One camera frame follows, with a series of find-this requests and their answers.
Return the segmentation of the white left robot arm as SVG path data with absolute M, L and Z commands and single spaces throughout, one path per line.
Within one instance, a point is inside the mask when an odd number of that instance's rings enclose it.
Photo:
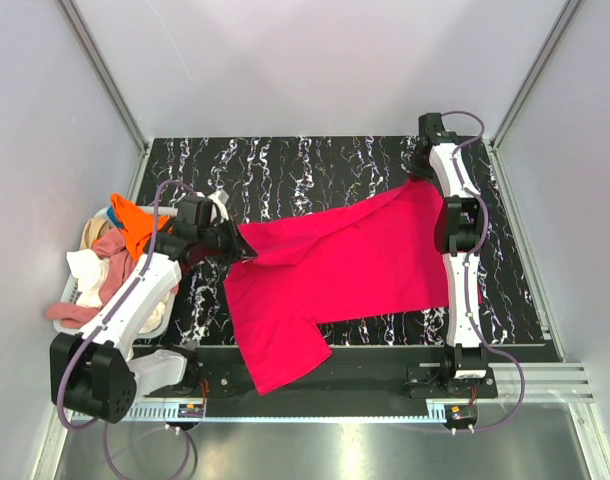
M 181 396 L 201 384 L 197 353 L 158 348 L 140 357 L 130 351 L 155 307 L 183 276 L 206 259 L 225 265 L 252 260 L 256 251 L 227 210 L 228 194 L 189 190 L 164 225 L 154 223 L 135 270 L 117 294 L 77 333 L 60 333 L 49 349 L 51 397 L 61 424 L 68 416 L 116 424 L 133 403 L 163 388 Z

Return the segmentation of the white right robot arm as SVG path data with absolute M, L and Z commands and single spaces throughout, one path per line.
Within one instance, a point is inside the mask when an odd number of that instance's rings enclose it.
M 449 396 L 468 397 L 486 381 L 488 372 L 480 327 L 479 267 L 489 211 L 462 158 L 462 150 L 481 137 L 460 140 L 448 130 L 444 119 L 456 114 L 430 112 L 418 118 L 420 154 L 413 178 L 433 182 L 442 197 L 434 246 L 447 278 L 449 324 L 444 357 L 430 382 Z

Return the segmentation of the bright pink t-shirt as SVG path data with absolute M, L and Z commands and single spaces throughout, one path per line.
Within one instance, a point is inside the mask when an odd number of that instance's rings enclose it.
M 257 256 L 224 281 L 235 341 L 256 391 L 307 375 L 331 350 L 323 323 L 448 305 L 434 245 L 436 188 L 407 181 L 349 207 L 240 227 Z

